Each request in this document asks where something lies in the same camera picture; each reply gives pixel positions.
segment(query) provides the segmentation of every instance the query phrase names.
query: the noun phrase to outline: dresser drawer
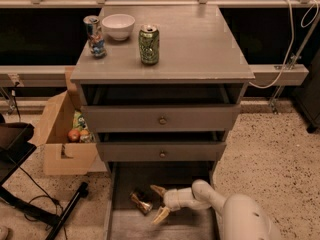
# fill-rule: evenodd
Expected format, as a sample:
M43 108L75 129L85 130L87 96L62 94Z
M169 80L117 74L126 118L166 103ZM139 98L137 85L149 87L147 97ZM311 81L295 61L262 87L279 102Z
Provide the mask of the dresser drawer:
M94 132L225 131L240 106L84 106L82 112Z
M105 162L116 161L218 161L226 144L186 142L119 142L97 145L100 157Z
M112 184L106 212L104 239L209 240L220 239L215 212L212 209L181 209L170 214L161 224L153 225L163 200L150 185L166 189L191 187L197 179L210 182L210 163L184 162L117 162L113 166ZM146 216L130 198L132 191L143 193L153 209Z

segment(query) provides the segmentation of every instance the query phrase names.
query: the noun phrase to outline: brown cardboard box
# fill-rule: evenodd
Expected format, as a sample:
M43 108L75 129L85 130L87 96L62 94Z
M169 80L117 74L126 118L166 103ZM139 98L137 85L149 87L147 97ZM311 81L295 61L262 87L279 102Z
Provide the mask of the brown cardboard box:
M71 102L75 109L80 110L81 109L81 102L80 102L80 96L77 90L77 86L74 83L71 83L70 77L74 70L74 67L66 67L65 68L65 77L66 77L66 85L68 94L70 96Z
M63 92L47 101L35 127L31 142L36 146L45 145L43 170L46 175L86 174L98 156L95 143L68 143L74 112L70 95Z

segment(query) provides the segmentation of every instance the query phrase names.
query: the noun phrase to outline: drawer knob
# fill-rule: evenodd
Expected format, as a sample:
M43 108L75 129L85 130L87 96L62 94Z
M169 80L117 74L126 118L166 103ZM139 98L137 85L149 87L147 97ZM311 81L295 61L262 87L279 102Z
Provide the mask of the drawer knob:
M160 156L161 158L165 158L165 157L167 156L167 154L166 154L165 151L161 150L159 156Z
M167 119L164 116L159 118L159 124L165 125L166 123L167 123Z

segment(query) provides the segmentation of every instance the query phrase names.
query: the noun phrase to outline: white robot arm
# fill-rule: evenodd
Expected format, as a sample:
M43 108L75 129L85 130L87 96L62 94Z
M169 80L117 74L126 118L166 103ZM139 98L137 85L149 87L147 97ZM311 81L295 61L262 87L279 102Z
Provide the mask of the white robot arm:
M191 188L166 190L151 185L163 197L153 224L160 223L171 211L183 207L200 210L212 207L223 221L224 240L281 240L280 230L272 223L262 208L250 197L234 194L225 198L207 182L196 180Z

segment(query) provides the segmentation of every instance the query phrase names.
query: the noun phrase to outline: speckled floor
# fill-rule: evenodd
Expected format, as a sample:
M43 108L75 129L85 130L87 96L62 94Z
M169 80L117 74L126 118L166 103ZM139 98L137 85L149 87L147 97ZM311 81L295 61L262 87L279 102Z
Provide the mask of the speckled floor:
M225 196L243 193L253 197L281 229L283 240L320 239L320 131L306 132L307 122L290 102L280 103L279 114L266 102L245 101L226 151L213 175L216 190ZM22 121L36 125L38 114L22 114ZM8 122L17 116L6 116ZM42 147L23 168L65 206L82 181L89 195L80 200L66 223L69 240L102 239L110 179L106 173L85 176L45 176ZM41 191L18 170L4 185L29 201ZM54 212L46 199L34 201ZM0 224L10 228L9 240L38 240L48 234L42 222L29 222L0 202ZM63 230L56 238L66 239Z

